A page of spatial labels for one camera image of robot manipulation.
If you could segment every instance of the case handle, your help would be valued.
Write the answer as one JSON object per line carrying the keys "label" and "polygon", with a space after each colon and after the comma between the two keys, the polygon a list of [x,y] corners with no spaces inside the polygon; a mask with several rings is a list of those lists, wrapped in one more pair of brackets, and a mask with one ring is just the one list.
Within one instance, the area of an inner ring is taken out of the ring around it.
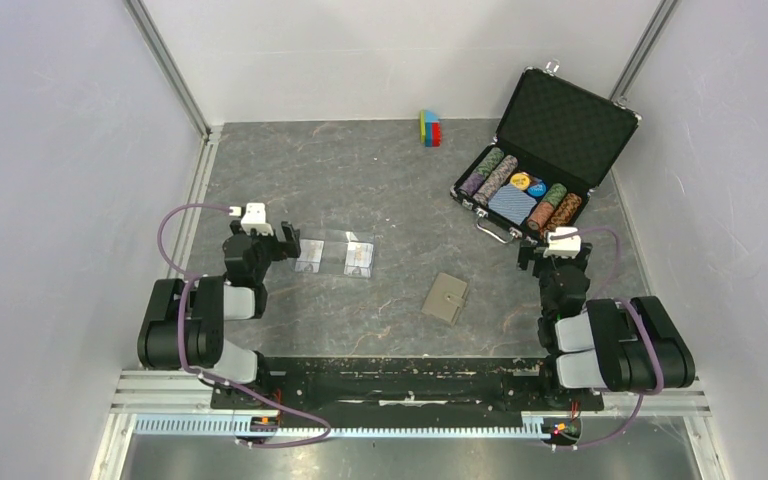
{"label": "case handle", "polygon": [[481,219],[485,218],[487,216],[487,212],[485,210],[479,208],[479,209],[475,210],[475,213],[478,214],[478,216],[475,218],[475,228],[477,228],[480,231],[486,233],[487,235],[490,235],[497,242],[502,243],[504,245],[507,245],[507,244],[513,242],[514,240],[522,237],[522,234],[520,232],[518,232],[517,230],[511,228],[510,230],[508,230],[508,235],[510,235],[511,238],[508,239],[508,240],[505,240],[504,238],[502,238],[498,234],[496,234],[496,232],[493,232],[492,230],[490,230],[490,229],[484,227],[483,225],[481,225]]}

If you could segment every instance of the gray marble surface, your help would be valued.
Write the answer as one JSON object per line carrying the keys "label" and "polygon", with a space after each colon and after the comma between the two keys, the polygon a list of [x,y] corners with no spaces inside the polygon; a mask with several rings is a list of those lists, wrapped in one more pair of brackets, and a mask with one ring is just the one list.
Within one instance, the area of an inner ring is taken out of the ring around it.
{"label": "gray marble surface", "polygon": [[[266,314],[227,323],[226,337],[267,355],[544,356],[537,280],[516,267],[516,246],[476,230],[474,214],[449,196],[496,124],[443,120],[439,148],[420,145],[412,120],[226,125],[206,202],[264,202],[273,223],[373,232],[377,241],[369,280],[273,264],[265,280]],[[202,213],[189,270],[224,271],[228,222]],[[645,293],[610,175],[577,225],[620,232],[624,253],[608,294]],[[614,261],[613,239],[587,240],[594,244],[588,275],[597,287]],[[420,313],[440,272],[469,282],[454,326]]]}

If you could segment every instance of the black carrying case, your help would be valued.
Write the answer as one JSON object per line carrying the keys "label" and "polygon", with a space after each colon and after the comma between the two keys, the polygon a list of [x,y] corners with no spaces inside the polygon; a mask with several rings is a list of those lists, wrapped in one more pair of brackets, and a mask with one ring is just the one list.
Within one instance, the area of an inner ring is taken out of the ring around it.
{"label": "black carrying case", "polygon": [[[525,221],[511,222],[460,191],[493,147],[517,158],[514,173],[527,172],[543,180],[547,187],[560,182],[568,193],[581,197],[581,205],[567,223],[572,225],[587,206],[590,192],[608,175],[640,122],[637,113],[558,78],[556,70],[530,67],[522,73],[493,143],[450,190],[455,201],[476,213],[476,228],[502,243],[522,238],[536,242],[540,232],[528,228]],[[505,240],[482,226],[484,218],[507,231],[510,239]]]}

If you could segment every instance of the blue poker chip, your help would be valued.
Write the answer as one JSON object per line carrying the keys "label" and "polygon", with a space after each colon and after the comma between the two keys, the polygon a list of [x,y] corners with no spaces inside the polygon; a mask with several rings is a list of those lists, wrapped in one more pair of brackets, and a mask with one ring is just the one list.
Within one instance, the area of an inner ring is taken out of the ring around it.
{"label": "blue poker chip", "polygon": [[525,193],[531,195],[534,198],[546,195],[546,184],[539,180],[538,182],[539,183],[535,183],[534,185],[528,187],[528,190],[526,190]]}

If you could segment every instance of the transparent card holder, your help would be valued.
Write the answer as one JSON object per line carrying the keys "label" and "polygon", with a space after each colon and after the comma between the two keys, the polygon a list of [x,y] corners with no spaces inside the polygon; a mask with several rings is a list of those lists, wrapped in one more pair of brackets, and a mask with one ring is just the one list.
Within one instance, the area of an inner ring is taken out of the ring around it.
{"label": "transparent card holder", "polygon": [[298,273],[371,278],[375,257],[375,235],[325,228],[302,227],[301,255],[290,259]]}

